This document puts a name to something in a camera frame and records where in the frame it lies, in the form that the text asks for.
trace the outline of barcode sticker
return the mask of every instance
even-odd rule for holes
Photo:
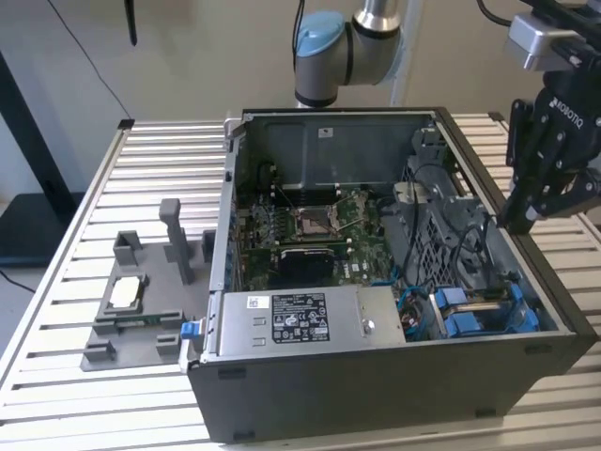
[[[246,308],[270,308],[269,296],[249,296]]]

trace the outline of black pole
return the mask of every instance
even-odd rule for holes
[[[135,31],[135,10],[133,0],[125,0],[125,17],[128,20],[131,45],[135,45],[138,43],[138,34]]]
[[[36,120],[0,52],[0,114],[31,166],[42,191],[58,217],[72,216],[77,205],[46,146]]]
[[[43,194],[17,195],[0,215],[0,267],[44,267],[52,260],[83,194],[67,189],[2,52],[0,115],[43,190]]]

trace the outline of motherboard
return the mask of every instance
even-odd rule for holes
[[[359,187],[337,188],[331,203],[328,198],[278,188],[239,210],[244,289],[395,282],[398,271],[384,239],[377,199]]]

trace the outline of white wall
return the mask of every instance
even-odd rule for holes
[[[512,19],[528,8],[517,0],[486,0]],[[503,51],[507,28],[490,22],[475,0],[426,0],[408,78],[406,105],[442,105],[456,113],[499,111],[509,119],[511,102],[533,99],[540,72],[526,72]]]
[[[54,3],[133,117],[220,118],[243,107],[294,104],[296,0],[137,1],[135,48],[121,0]],[[309,0],[306,12],[337,9],[350,18],[360,3]],[[488,4],[508,17],[521,8]],[[407,103],[507,111],[515,95],[537,92],[539,76],[502,55],[505,36],[475,0],[426,0]],[[0,1],[0,49],[68,186],[85,189],[124,116],[120,107],[45,0]],[[389,97],[389,86],[341,88],[338,105],[384,106]],[[3,159],[18,161],[17,153],[3,150]],[[27,177],[0,185],[0,194],[38,190]]]

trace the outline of slotted metal table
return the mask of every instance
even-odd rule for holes
[[[507,124],[489,115],[455,120],[507,194]],[[116,232],[136,229],[142,241],[166,241],[159,203],[176,196],[187,236],[199,239],[217,223],[223,161],[222,122],[136,122],[118,132],[0,361],[0,450],[229,448],[208,438],[188,379],[176,365],[91,373],[79,367],[113,266]],[[532,234],[601,332],[596,228],[578,215],[539,222]],[[536,383],[502,419],[244,446],[280,448],[601,449],[601,344],[566,375]]]

